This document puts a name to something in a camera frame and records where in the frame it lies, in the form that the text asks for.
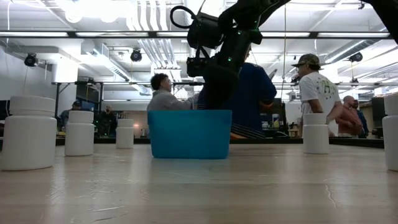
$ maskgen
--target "hand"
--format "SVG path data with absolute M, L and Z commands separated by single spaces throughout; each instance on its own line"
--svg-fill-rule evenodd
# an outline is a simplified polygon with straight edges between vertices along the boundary
M 326 117 L 326 125 L 328 125 L 330 123 L 331 119 L 329 118 L 329 116 Z

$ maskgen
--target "white bottle cap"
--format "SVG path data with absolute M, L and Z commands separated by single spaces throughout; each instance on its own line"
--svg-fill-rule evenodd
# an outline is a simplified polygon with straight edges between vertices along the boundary
M 304 115 L 304 125 L 311 124 L 326 124 L 326 114 L 324 113 L 311 113 Z
M 94 120 L 94 113 L 90 111 L 69 111 L 70 123 L 91 124 Z
M 398 94 L 384 97 L 384 110 L 386 111 L 386 115 L 398 114 Z
M 41 96 L 12 96 L 10 113 L 13 115 L 54 116 L 55 100 Z
M 119 119 L 118 120 L 118 127 L 119 128 L 132 128 L 134 126 L 133 119 Z

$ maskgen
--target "person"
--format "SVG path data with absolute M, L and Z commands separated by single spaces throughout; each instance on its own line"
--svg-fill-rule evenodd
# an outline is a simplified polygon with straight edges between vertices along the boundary
M 65 127 L 67 125 L 69 120 L 69 111 L 78 111 L 78 110 L 81 110 L 81 105 L 79 102 L 75 101 L 73 102 L 71 109 L 62 111 L 60 115 L 61 127 Z
M 206 86 L 198 97 L 198 109 L 207 110 Z M 232 111 L 231 139 L 264 138 L 261 108 L 273 102 L 276 88 L 265 70 L 251 63 L 243 63 L 238 87 L 221 109 Z
M 172 91 L 172 85 L 169 76 L 163 73 L 155 74 L 150 84 L 153 92 L 153 97 L 150 100 L 147 111 L 150 110 L 192 110 L 195 104 L 195 98 L 191 97 L 185 101 L 179 101 Z
M 359 134 L 359 138 L 367 138 L 369 136 L 369 129 L 368 129 L 368 122 L 366 121 L 365 115 L 361 110 L 359 110 L 359 102 L 358 100 L 354 100 L 354 105 L 353 108 L 356 109 L 356 112 L 358 114 L 359 119 L 362 122 L 362 131 L 361 134 Z
M 105 111 L 101 113 L 100 119 L 102 127 L 104 127 L 104 130 L 101 131 L 101 134 L 114 137 L 116 135 L 116 126 L 118 125 L 118 121 L 112 112 L 111 106 L 108 105 L 105 107 Z
M 338 124 L 338 135 L 339 137 L 358 138 L 363 127 L 356 109 L 353 108 L 355 104 L 354 98 L 352 96 L 346 96 L 343 101 L 343 113 L 336 119 Z
M 343 110 L 338 89 L 327 77 L 319 73 L 321 65 L 319 58 L 314 54 L 305 54 L 298 63 L 292 65 L 297 68 L 298 85 L 300 87 L 302 115 L 310 113 L 325 113 L 326 124 L 329 125 L 329 135 L 337 135 L 335 119 Z M 300 133 L 303 129 L 303 117 L 300 124 Z

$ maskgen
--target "white t-shirt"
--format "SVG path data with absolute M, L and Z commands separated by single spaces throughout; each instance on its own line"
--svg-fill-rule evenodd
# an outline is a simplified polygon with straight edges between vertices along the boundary
M 301 78 L 299 86 L 303 115 L 312 113 L 311 106 L 308 103 L 309 100 L 319 100 L 326 115 L 331 112 L 335 103 L 340 101 L 336 85 L 318 72 L 310 73 Z M 335 120 L 330 121 L 329 129 L 337 136 L 338 126 Z

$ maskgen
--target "baseball cap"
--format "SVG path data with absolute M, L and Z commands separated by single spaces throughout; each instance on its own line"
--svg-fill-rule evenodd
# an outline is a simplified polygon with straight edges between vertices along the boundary
M 297 64 L 292 65 L 293 67 L 299 67 L 301 65 L 318 65 L 319 67 L 321 67 L 321 63 L 319 61 L 318 56 L 316 56 L 315 54 L 305 54 L 303 56 L 300 57 L 300 59 L 298 60 Z

